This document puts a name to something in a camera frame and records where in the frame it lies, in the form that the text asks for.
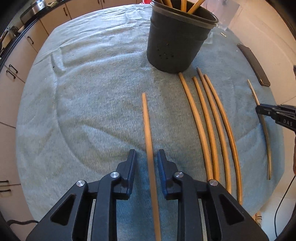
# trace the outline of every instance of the smartphone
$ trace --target smartphone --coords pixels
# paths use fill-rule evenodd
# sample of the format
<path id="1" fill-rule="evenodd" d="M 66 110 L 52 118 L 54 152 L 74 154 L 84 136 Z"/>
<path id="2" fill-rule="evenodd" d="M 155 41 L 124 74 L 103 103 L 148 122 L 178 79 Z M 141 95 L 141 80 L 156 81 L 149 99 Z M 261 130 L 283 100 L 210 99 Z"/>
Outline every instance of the smartphone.
<path id="1" fill-rule="evenodd" d="M 244 56 L 246 57 L 246 59 L 250 63 L 252 69 L 254 70 L 254 72 L 255 72 L 255 74 L 256 74 L 256 76 L 258 78 L 259 83 L 262 86 L 269 87 L 270 82 L 269 82 L 264 70 L 262 69 L 259 61 L 256 59 L 256 57 L 252 53 L 252 51 L 248 47 L 246 47 L 246 46 L 244 46 L 242 44 L 238 44 L 237 46 L 239 47 L 241 52 L 244 54 Z"/>

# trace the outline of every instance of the wooden dowel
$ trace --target wooden dowel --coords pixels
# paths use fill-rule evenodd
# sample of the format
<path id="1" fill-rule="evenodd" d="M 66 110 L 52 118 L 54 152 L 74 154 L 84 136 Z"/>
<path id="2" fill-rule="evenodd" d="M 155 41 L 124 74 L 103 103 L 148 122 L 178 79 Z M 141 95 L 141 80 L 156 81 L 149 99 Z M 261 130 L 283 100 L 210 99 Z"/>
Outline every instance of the wooden dowel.
<path id="1" fill-rule="evenodd" d="M 210 158 L 210 152 L 209 152 L 209 148 L 207 145 L 207 139 L 205 137 L 205 131 L 203 129 L 202 126 L 202 121 L 200 119 L 200 115 L 198 114 L 198 110 L 196 108 L 196 105 L 194 103 L 193 97 L 190 93 L 190 90 L 186 84 L 186 81 L 182 75 L 182 73 L 179 73 L 179 78 L 182 82 L 183 88 L 185 90 L 186 96 L 188 98 L 192 113 L 193 113 L 193 117 L 195 120 L 195 124 L 197 127 L 197 131 L 198 131 L 198 135 L 200 137 L 200 143 L 202 146 L 202 152 L 203 152 L 203 157 L 205 160 L 205 171 L 206 171 L 206 175 L 207 175 L 207 180 L 213 179 L 213 169 L 212 169 L 212 164 L 211 164 L 211 158 Z"/>
<path id="2" fill-rule="evenodd" d="M 171 7 L 171 8 L 173 7 L 172 2 L 170 0 L 163 0 L 163 3 L 168 7 Z"/>
<path id="3" fill-rule="evenodd" d="M 225 171 L 225 182 L 226 182 L 226 190 L 231 194 L 231 169 L 230 169 L 230 161 L 228 156 L 228 150 L 227 150 L 227 143 L 224 135 L 224 130 L 221 124 L 221 119 L 219 116 L 219 112 L 217 110 L 214 98 L 212 96 L 211 90 L 205 80 L 205 78 L 202 75 L 202 72 L 200 69 L 197 69 L 198 75 L 200 77 L 200 80 L 202 82 L 202 85 L 205 89 L 205 92 L 207 94 L 207 98 L 209 100 L 209 104 L 211 106 L 214 120 L 216 123 L 220 143 L 221 143 L 221 150 L 222 150 L 222 156 L 223 156 L 223 163 L 224 163 L 224 171 Z"/>
<path id="4" fill-rule="evenodd" d="M 202 94 L 202 90 L 200 88 L 200 85 L 198 84 L 197 78 L 194 76 L 192 79 L 194 81 L 198 96 L 200 98 L 202 111 L 203 111 L 204 116 L 205 116 L 205 123 L 207 125 L 207 133 L 208 133 L 208 136 L 209 136 L 210 147 L 211 147 L 214 179 L 216 179 L 218 182 L 220 182 L 220 168 L 219 168 L 218 151 L 217 151 L 217 145 L 216 145 L 216 140 L 215 140 L 215 134 L 214 134 L 212 121 L 211 121 L 211 118 L 210 118 L 209 110 L 207 108 L 207 104 L 205 102 L 205 98 L 204 98 L 204 96 Z"/>
<path id="5" fill-rule="evenodd" d="M 207 81 L 207 84 L 212 92 L 212 95 L 214 96 L 214 99 L 215 99 L 218 109 L 220 111 L 222 120 L 224 122 L 226 133 L 228 135 L 229 144 L 230 144 L 230 148 L 232 151 L 232 157 L 233 157 L 233 162 L 234 162 L 235 175 L 236 175 L 236 179 L 237 179 L 237 201 L 239 202 L 239 204 L 242 205 L 242 174 L 241 174 L 241 170 L 240 170 L 240 166 L 239 166 L 239 155 L 237 153 L 237 147 L 235 144 L 234 136 L 233 136 L 231 126 L 229 124 L 226 112 L 224 110 L 224 107 L 219 99 L 219 96 L 218 96 L 214 86 L 212 85 L 210 79 L 208 78 L 208 76 L 206 74 L 204 75 L 204 78 Z"/>
<path id="6" fill-rule="evenodd" d="M 187 12 L 187 0 L 181 0 L 181 11 Z"/>
<path id="7" fill-rule="evenodd" d="M 253 97 L 255 99 L 255 103 L 256 105 L 260 105 L 260 102 L 257 98 L 257 95 L 255 93 L 255 90 L 251 84 L 251 82 L 249 80 L 247 80 L 248 85 L 252 91 Z M 263 132 L 265 135 L 265 141 L 266 141 L 266 151 L 267 151 L 267 169 L 268 169 L 268 180 L 271 179 L 271 172 L 272 172 L 272 164 L 271 164 L 271 147 L 270 147 L 270 142 L 269 142 L 269 135 L 268 135 L 268 131 L 267 131 L 267 126 L 266 126 L 266 122 L 265 119 L 263 117 L 263 115 L 258 115 L 260 122 L 262 124 L 262 128 L 263 128 Z"/>
<path id="8" fill-rule="evenodd" d="M 193 14 L 196 9 L 198 9 L 200 7 L 200 5 L 203 4 L 205 0 L 198 0 L 188 11 L 189 14 Z"/>
<path id="9" fill-rule="evenodd" d="M 156 241 L 161 241 L 157 189 L 156 189 L 156 180 L 155 180 L 155 172 L 154 172 L 153 146 L 152 146 L 152 137 L 151 137 L 149 114 L 148 114 L 148 104 L 147 104 L 145 93 L 142 93 L 142 105 L 143 105 L 144 133 L 145 133 L 145 144 L 146 144 L 146 155 L 147 155 L 147 165 L 148 165 L 148 174 L 149 174 L 154 232 L 155 232 Z"/>

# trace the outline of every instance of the cabinet door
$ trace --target cabinet door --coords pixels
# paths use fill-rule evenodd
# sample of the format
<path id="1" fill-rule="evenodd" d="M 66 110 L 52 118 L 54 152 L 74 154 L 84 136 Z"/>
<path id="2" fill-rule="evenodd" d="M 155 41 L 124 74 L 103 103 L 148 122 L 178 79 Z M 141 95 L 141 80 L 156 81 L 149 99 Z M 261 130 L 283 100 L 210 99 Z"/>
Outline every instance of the cabinet door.
<path id="1" fill-rule="evenodd" d="M 103 8 L 136 4 L 136 0 L 102 0 Z"/>
<path id="2" fill-rule="evenodd" d="M 71 19 L 102 9 L 100 0 L 71 0 L 66 6 Z"/>
<path id="3" fill-rule="evenodd" d="M 6 67 L 2 68 L 0 72 L 0 122 L 16 126 L 24 85 L 24 82 L 14 77 Z"/>
<path id="4" fill-rule="evenodd" d="M 14 219 L 24 222 L 33 219 L 21 185 L 0 187 L 0 190 L 0 211 L 6 221 Z M 25 241 L 35 225 L 12 224 L 10 228 L 21 241 Z"/>
<path id="5" fill-rule="evenodd" d="M 50 34 L 57 26 L 60 26 L 69 20 L 71 20 L 71 17 L 65 4 L 57 7 L 40 19 L 48 34 Z"/>
<path id="6" fill-rule="evenodd" d="M 0 153 L 0 185 L 20 184 L 15 157 L 15 128 L 0 124 Z"/>
<path id="7" fill-rule="evenodd" d="M 11 73 L 26 82 L 36 56 L 36 50 L 29 44 L 27 38 L 24 36 L 9 55 L 5 66 Z"/>
<path id="8" fill-rule="evenodd" d="M 32 47 L 39 52 L 45 40 L 48 38 L 48 34 L 43 27 L 40 20 L 38 20 L 26 33 L 25 37 L 32 45 Z"/>

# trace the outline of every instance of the light blue towel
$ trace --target light blue towel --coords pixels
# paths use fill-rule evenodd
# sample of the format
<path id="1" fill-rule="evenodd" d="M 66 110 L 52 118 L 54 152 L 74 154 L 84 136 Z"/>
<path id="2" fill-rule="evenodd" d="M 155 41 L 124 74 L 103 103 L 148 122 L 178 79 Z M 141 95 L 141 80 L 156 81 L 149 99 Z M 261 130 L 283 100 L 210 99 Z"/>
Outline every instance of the light blue towel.
<path id="1" fill-rule="evenodd" d="M 154 153 L 164 149 L 167 159 L 180 171 L 206 181 L 201 144 L 179 77 L 158 71 L 146 57 L 151 10 L 150 5 L 129 5 L 79 17 L 56 28 L 38 53 L 17 121 L 18 169 L 35 219 L 40 220 L 77 180 L 101 179 L 126 160 L 129 149 L 135 149 L 138 166 L 133 193 L 130 200 L 118 202 L 118 239 L 155 240 L 142 92 L 148 99 Z M 208 74 L 218 92 L 239 153 L 243 207 L 253 215 L 284 172 L 283 134 L 281 127 L 267 117 L 273 164 L 268 181 L 265 138 L 247 79 L 262 103 L 275 101 L 270 88 L 259 85 L 237 48 L 240 41 L 231 31 L 224 32 L 227 37 L 220 32 L 219 28 L 210 32 L 184 76 L 205 130 L 191 80 L 197 75 L 197 66 Z M 221 147 L 214 131 L 221 183 L 225 185 Z M 232 194 L 236 197 L 230 148 L 228 152 Z M 177 201 L 163 198 L 158 174 L 157 184 L 162 238 L 172 241 L 177 232 Z"/>

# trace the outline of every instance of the thin wooden stick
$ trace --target thin wooden stick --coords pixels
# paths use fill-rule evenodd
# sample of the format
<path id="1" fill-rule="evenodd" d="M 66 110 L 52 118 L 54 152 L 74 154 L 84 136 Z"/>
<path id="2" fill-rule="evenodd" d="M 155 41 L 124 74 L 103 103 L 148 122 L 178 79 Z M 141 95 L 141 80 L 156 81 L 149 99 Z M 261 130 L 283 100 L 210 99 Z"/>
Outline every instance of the thin wooden stick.
<path id="1" fill-rule="evenodd" d="M 189 14 L 193 14 L 196 9 L 198 9 L 200 7 L 200 5 L 203 4 L 205 0 L 198 0 L 188 11 Z"/>
<path id="2" fill-rule="evenodd" d="M 164 3 L 165 5 L 167 5 L 168 7 L 173 8 L 172 2 L 171 2 L 170 0 L 163 0 L 163 3 Z"/>
<path id="3" fill-rule="evenodd" d="M 181 11 L 187 12 L 187 0 L 181 0 Z"/>
<path id="4" fill-rule="evenodd" d="M 205 137 L 205 131 L 202 126 L 202 121 L 200 119 L 200 115 L 198 114 L 193 97 L 190 93 L 190 90 L 186 84 L 186 81 L 185 81 L 182 73 L 179 73 L 179 78 L 182 82 L 183 88 L 185 90 L 186 96 L 188 98 L 188 101 L 189 101 L 189 104 L 190 104 L 190 107 L 191 107 L 191 110 L 193 113 L 193 117 L 194 117 L 195 124 L 197 127 L 198 135 L 200 137 L 200 143 L 202 146 L 202 152 L 203 152 L 203 156 L 204 156 L 204 160 L 205 160 L 205 171 L 206 171 L 206 175 L 207 175 L 207 180 L 210 180 L 210 179 L 214 178 L 213 177 L 213 169 L 212 169 L 212 164 L 211 164 L 210 152 L 209 152 L 209 148 L 207 145 L 207 139 Z"/>
<path id="5" fill-rule="evenodd" d="M 207 108 L 207 104 L 205 102 L 205 98 L 202 94 L 202 90 L 200 88 L 200 85 L 198 84 L 197 78 L 194 76 L 192 79 L 194 81 L 198 96 L 200 98 L 200 103 L 202 105 L 202 111 L 205 116 L 205 123 L 207 125 L 207 133 L 208 133 L 209 140 L 210 140 L 210 147 L 211 147 L 211 154 L 212 154 L 214 179 L 216 179 L 218 182 L 220 182 L 220 168 L 219 168 L 218 151 L 217 151 L 217 145 L 216 145 L 212 121 L 210 118 L 209 110 Z"/>
<path id="6" fill-rule="evenodd" d="M 226 190 L 231 194 L 231 169 L 230 169 L 230 162 L 229 162 L 229 156 L 228 156 L 228 150 L 227 150 L 227 144 L 226 139 L 223 131 L 223 127 L 221 124 L 221 119 L 214 101 L 214 98 L 212 96 L 211 90 L 205 80 L 205 78 L 202 75 L 202 72 L 200 69 L 197 69 L 198 75 L 200 77 L 200 80 L 202 82 L 202 85 L 205 89 L 205 92 L 207 94 L 207 98 L 209 100 L 209 104 L 211 106 L 214 120 L 216 122 L 216 127 L 221 143 L 221 150 L 222 150 L 222 156 L 223 156 L 223 163 L 224 163 L 224 171 L 225 171 L 225 181 L 226 181 Z"/>
<path id="7" fill-rule="evenodd" d="M 142 105 L 143 105 L 144 133 L 145 133 L 145 143 L 146 143 L 146 155 L 147 155 L 147 165 L 148 165 L 148 174 L 149 174 L 152 214 L 153 214 L 153 222 L 154 222 L 154 232 L 155 232 L 156 241 L 161 241 L 157 189 L 156 189 L 156 180 L 155 180 L 155 172 L 154 172 L 153 146 L 152 146 L 152 137 L 151 137 L 149 114 L 148 114 L 148 104 L 147 104 L 145 93 L 142 93 Z"/>
<path id="8" fill-rule="evenodd" d="M 224 107 L 219 99 L 219 96 L 218 96 L 214 86 L 212 85 L 210 79 L 208 78 L 208 76 L 206 74 L 204 75 L 204 78 L 206 79 L 207 84 L 209 85 L 209 88 L 211 89 L 211 92 L 214 96 L 214 99 L 215 99 L 218 109 L 220 111 L 222 120 L 224 122 L 226 133 L 228 135 L 229 144 L 230 144 L 230 148 L 232 151 L 232 157 L 233 157 L 233 162 L 234 162 L 235 175 L 236 175 L 236 179 L 237 179 L 237 201 L 239 202 L 239 204 L 242 205 L 242 174 L 241 174 L 241 170 L 240 170 L 240 166 L 239 166 L 239 155 L 237 153 L 237 147 L 235 144 L 234 136 L 233 136 L 231 126 L 229 124 L 226 112 L 224 110 Z"/>
<path id="9" fill-rule="evenodd" d="M 255 99 L 255 103 L 256 105 L 260 105 L 260 102 L 257 98 L 257 95 L 255 93 L 255 90 L 251 84 L 251 82 L 249 80 L 247 80 L 248 85 L 253 93 L 253 97 Z M 265 141 L 266 141 L 266 150 L 267 150 L 267 169 L 268 169 L 268 180 L 271 179 L 271 172 L 272 172 L 272 163 L 271 163 L 271 148 L 270 148 L 270 142 L 269 142 L 269 135 L 268 135 L 268 131 L 267 131 L 267 126 L 266 126 L 266 122 L 265 119 L 263 117 L 263 115 L 258 115 L 260 122 L 262 124 L 262 128 L 263 128 L 263 132 L 265 135 Z"/>

